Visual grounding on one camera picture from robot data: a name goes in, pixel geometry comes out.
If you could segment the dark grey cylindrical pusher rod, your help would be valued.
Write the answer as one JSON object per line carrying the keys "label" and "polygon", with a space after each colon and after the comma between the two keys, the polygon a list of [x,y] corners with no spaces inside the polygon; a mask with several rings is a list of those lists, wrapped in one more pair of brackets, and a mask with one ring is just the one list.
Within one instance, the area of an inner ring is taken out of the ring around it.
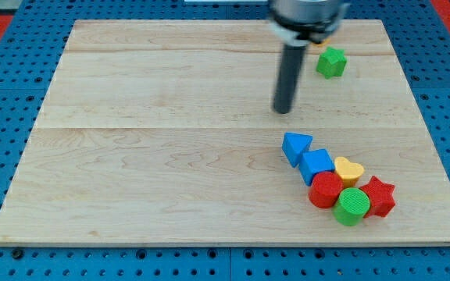
{"label": "dark grey cylindrical pusher rod", "polygon": [[283,46],[273,96],[273,110],[280,114],[291,111],[302,69],[306,46]]}

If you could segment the yellow block behind arm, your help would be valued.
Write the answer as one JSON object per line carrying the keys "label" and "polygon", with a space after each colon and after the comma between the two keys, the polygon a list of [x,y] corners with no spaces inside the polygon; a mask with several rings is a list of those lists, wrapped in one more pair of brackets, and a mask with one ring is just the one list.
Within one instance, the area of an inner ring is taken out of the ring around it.
{"label": "yellow block behind arm", "polygon": [[315,46],[316,48],[323,48],[327,45],[329,45],[330,43],[330,38],[324,39],[319,43],[313,43],[312,45]]}

